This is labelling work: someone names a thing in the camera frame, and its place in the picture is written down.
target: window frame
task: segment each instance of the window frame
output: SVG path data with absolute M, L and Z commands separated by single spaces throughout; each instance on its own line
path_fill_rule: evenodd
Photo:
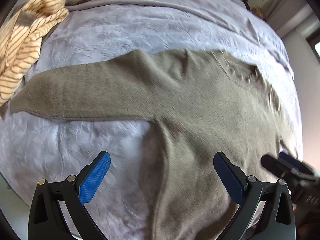
M 320 28 L 318 28 L 314 33 L 312 33 L 308 38 L 306 38 L 306 40 L 309 43 L 314 54 L 316 55 L 318 61 L 320 62 L 320 55 L 316 51 L 316 44 L 320 42 Z

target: silver bolt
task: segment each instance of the silver bolt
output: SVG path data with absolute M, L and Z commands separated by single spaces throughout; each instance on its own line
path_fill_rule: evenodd
M 284 179 L 280 179 L 280 180 L 279 180 L 279 184 L 282 185 L 282 186 L 284 186 L 284 185 L 286 184 L 286 182 L 285 182 Z
M 43 185 L 45 183 L 45 179 L 39 179 L 38 184 Z
M 68 181 L 72 182 L 72 181 L 75 181 L 76 180 L 76 176 L 75 175 L 70 175 L 68 178 L 67 178 Z
M 249 177 L 248 177 L 248 180 L 249 180 L 250 182 L 256 182 L 256 181 L 257 181 L 257 178 L 256 178 L 255 176 L 249 176 Z

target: cream striped garment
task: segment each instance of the cream striped garment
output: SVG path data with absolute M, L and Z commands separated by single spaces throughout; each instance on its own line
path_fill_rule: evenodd
M 30 0 L 0 29 L 0 107 L 38 60 L 42 37 L 69 14 L 65 0 Z

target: bed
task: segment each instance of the bed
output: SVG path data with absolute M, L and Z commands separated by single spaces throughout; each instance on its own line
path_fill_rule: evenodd
M 294 154 L 302 159 L 300 107 L 281 39 L 240 0 L 211 0 L 210 10 L 206 0 L 185 0 L 188 6 L 180 1 L 96 0 L 70 6 L 67 19 L 42 44 L 24 83 L 52 68 L 109 60 L 133 49 L 150 54 L 174 48 L 225 50 L 257 65 L 272 84 L 295 131 Z M 40 178 L 64 180 L 101 150 L 112 152 L 108 176 L 86 207 L 110 239 L 150 238 L 148 214 L 161 160 L 149 122 L 43 119 L 10 114 L 9 102 L 0 120 L 0 141 L 0 172 L 28 205 Z

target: curtain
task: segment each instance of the curtain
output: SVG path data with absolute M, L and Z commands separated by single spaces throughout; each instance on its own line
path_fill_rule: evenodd
M 306 0 L 271 0 L 265 4 L 262 12 L 267 23 L 282 38 L 313 11 Z

